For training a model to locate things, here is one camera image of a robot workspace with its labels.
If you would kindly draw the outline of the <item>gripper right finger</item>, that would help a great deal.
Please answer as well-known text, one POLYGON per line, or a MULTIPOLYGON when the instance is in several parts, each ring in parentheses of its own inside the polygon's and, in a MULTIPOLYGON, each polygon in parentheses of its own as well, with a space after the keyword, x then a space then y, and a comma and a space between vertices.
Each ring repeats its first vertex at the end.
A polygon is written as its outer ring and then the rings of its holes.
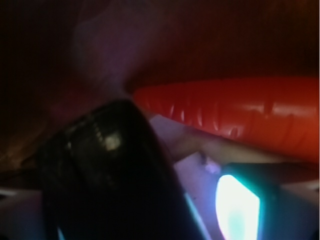
POLYGON ((317 240, 316 163, 230 163, 216 185, 216 217, 226 240, 317 240))

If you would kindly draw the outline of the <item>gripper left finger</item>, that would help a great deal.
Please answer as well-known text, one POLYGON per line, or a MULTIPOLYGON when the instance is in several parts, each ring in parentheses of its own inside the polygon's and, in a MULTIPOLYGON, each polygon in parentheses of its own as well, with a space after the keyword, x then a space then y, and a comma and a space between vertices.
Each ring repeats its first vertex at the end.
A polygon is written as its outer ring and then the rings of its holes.
POLYGON ((39 190, 0 188, 0 238, 46 239, 42 194, 39 190))

